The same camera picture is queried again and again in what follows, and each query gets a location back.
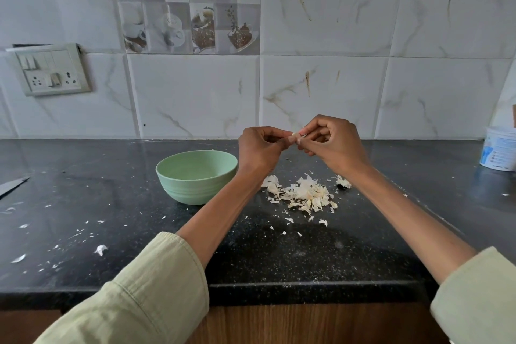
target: wall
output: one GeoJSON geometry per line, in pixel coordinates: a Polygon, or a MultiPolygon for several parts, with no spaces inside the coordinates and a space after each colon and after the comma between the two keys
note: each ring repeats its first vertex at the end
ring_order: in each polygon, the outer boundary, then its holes
{"type": "Polygon", "coordinates": [[[25,97],[3,52],[0,138],[235,138],[323,113],[365,139],[477,139],[512,122],[516,0],[0,4],[0,48],[76,42],[94,88],[25,97]]]}

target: bowl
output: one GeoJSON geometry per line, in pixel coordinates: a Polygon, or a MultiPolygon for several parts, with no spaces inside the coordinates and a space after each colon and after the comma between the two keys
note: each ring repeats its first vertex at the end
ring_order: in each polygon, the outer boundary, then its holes
{"type": "Polygon", "coordinates": [[[165,158],[156,166],[159,182],[174,200],[206,204],[236,174],[238,160],[228,152],[186,151],[165,158]]]}

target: countertop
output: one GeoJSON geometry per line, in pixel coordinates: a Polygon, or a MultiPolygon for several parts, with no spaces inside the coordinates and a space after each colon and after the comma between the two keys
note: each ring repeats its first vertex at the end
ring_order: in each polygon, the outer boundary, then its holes
{"type": "MultiPolygon", "coordinates": [[[[474,247],[494,245],[516,261],[513,174],[477,165],[481,142],[364,144],[408,198],[474,247]]],[[[0,309],[68,309],[160,231],[177,231],[199,207],[169,197],[154,169],[194,149],[238,152],[229,140],[0,141],[0,184],[31,177],[0,199],[0,309]],[[101,244],[109,248],[102,257],[94,254],[101,244]]],[[[332,171],[295,147],[273,174],[282,185],[309,174],[337,191],[332,171]]],[[[270,204],[268,195],[253,197],[210,261],[211,305],[428,302],[435,295],[428,271],[355,188],[339,190],[335,213],[326,208],[312,222],[301,211],[282,213],[286,204],[270,204]]]]}

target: hand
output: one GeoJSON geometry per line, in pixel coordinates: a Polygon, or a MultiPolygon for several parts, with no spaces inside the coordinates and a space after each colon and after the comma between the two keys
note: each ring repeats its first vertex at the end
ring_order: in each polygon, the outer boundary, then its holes
{"type": "Polygon", "coordinates": [[[304,149],[310,156],[317,155],[343,177],[371,167],[357,127],[348,120],[318,115],[298,133],[306,135],[297,137],[300,150],[304,149]]]}
{"type": "Polygon", "coordinates": [[[292,132],[274,127],[251,127],[238,138],[239,173],[252,173],[263,180],[274,170],[281,151],[290,147],[296,138],[292,132]]]}

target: person's right hand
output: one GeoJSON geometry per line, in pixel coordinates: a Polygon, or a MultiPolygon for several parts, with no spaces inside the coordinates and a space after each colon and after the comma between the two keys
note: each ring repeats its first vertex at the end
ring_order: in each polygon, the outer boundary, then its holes
{"type": "Polygon", "coordinates": [[[297,138],[299,149],[317,155],[343,177],[371,167],[357,127],[348,120],[318,115],[298,133],[305,135],[297,138]]]}

